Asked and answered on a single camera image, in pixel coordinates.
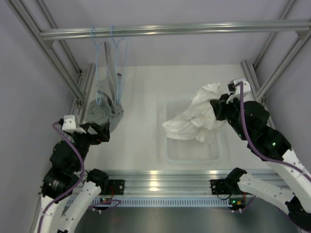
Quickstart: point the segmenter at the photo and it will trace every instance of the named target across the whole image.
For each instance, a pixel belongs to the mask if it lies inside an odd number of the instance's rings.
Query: white plastic basket
[[[166,103],[166,120],[173,119],[183,113],[189,107],[190,99],[174,100]],[[193,140],[175,140],[165,139],[165,151],[167,160],[171,163],[183,164],[207,164],[217,162],[221,158],[222,134],[219,132],[213,138],[212,142],[201,143]]]

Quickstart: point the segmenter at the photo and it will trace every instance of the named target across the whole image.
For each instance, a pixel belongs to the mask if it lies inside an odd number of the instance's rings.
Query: crumpled fabric
[[[211,143],[226,121],[216,120],[209,101],[219,99],[222,94],[220,83],[201,87],[186,111],[162,125],[166,136],[177,140],[196,139],[200,142]]]

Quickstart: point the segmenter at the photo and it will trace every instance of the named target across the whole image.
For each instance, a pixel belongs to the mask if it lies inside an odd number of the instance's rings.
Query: gray garment
[[[106,58],[107,58],[107,76],[104,80],[98,81],[98,100],[102,99],[98,105],[93,100],[86,112],[86,122],[97,123],[103,125],[110,122],[110,132],[114,131],[118,123],[123,117],[124,110],[121,104],[117,103],[117,86],[121,84],[121,77],[116,75],[114,65],[111,58],[111,47],[109,42],[105,42]]]

